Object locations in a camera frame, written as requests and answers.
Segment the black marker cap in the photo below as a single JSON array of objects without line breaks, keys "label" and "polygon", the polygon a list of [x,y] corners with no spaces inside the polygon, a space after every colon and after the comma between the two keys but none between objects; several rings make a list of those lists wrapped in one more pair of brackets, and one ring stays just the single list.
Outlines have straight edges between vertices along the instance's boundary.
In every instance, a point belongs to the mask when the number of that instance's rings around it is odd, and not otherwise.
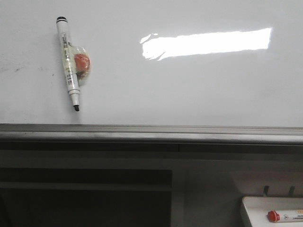
[{"label": "black marker cap", "polygon": [[57,23],[58,23],[59,21],[65,21],[65,22],[67,22],[67,19],[66,19],[65,17],[58,17],[58,18],[57,18]]},{"label": "black marker cap", "polygon": [[79,105],[74,105],[75,111],[79,111]]}]

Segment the red marker cap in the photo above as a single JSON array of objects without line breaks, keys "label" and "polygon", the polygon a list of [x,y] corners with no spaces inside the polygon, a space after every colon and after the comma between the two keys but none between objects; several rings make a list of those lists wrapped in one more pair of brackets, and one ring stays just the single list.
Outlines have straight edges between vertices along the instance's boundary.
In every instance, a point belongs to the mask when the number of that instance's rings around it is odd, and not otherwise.
[{"label": "red marker cap", "polygon": [[275,210],[268,212],[267,217],[271,222],[277,222],[280,220],[280,215]]}]

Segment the whiteboard marker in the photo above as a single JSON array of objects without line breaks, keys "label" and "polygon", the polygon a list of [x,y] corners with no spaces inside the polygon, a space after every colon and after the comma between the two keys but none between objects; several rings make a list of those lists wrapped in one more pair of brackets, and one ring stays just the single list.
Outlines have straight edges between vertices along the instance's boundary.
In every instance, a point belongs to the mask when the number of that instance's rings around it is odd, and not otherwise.
[{"label": "whiteboard marker", "polygon": [[76,63],[69,35],[68,23],[65,17],[57,18],[57,29],[60,38],[62,63],[65,73],[68,94],[71,97],[72,105],[79,111],[79,84],[76,74]]},{"label": "whiteboard marker", "polygon": [[275,223],[303,221],[303,210],[272,210],[267,217]]}]

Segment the metal ledge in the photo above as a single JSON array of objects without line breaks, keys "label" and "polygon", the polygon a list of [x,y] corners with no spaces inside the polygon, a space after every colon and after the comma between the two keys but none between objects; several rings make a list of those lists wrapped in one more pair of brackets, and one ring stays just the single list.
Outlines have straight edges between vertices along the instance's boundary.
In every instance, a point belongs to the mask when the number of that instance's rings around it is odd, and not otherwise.
[{"label": "metal ledge", "polygon": [[0,141],[303,145],[303,128],[0,124]]}]

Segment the whiteboard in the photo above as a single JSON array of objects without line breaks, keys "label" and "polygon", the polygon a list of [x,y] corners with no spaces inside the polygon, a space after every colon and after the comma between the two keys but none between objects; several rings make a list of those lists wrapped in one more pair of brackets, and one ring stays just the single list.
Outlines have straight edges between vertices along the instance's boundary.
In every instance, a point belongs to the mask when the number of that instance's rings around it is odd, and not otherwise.
[{"label": "whiteboard", "polygon": [[[3,0],[0,123],[303,127],[302,15],[301,0]],[[59,16],[92,62],[80,112]]]}]

